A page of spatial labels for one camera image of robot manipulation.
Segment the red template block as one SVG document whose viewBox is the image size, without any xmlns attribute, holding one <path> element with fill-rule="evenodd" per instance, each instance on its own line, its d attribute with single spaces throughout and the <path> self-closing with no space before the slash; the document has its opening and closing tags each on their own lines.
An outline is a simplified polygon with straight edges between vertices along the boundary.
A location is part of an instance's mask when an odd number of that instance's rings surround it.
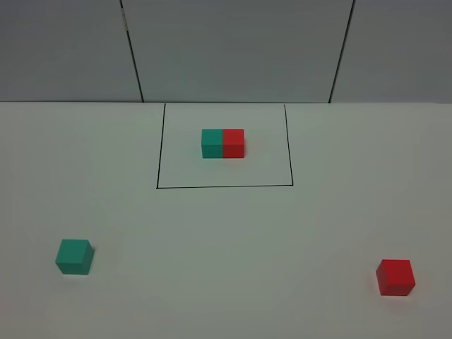
<svg viewBox="0 0 452 339">
<path fill-rule="evenodd" d="M 244 158 L 244 129 L 224 129 L 222 131 L 224 158 Z"/>
</svg>

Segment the green template block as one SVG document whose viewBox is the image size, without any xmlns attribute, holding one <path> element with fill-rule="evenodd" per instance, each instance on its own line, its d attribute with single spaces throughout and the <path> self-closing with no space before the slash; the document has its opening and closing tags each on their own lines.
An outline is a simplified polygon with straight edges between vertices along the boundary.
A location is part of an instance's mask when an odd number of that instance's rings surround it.
<svg viewBox="0 0 452 339">
<path fill-rule="evenodd" d="M 203 129 L 201 132 L 201 150 L 204 159 L 223 158 L 223 130 Z"/>
</svg>

